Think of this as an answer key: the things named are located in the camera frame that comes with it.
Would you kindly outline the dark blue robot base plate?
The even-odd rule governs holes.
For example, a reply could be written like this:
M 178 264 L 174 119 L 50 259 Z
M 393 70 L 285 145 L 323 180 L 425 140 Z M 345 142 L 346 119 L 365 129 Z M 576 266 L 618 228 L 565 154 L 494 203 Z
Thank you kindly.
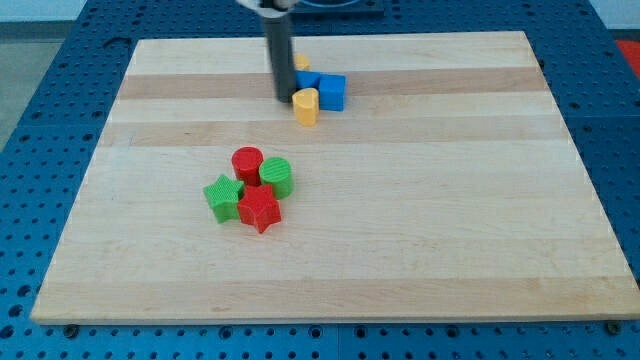
M 300 0 L 292 13 L 298 16 L 383 14 L 385 0 Z

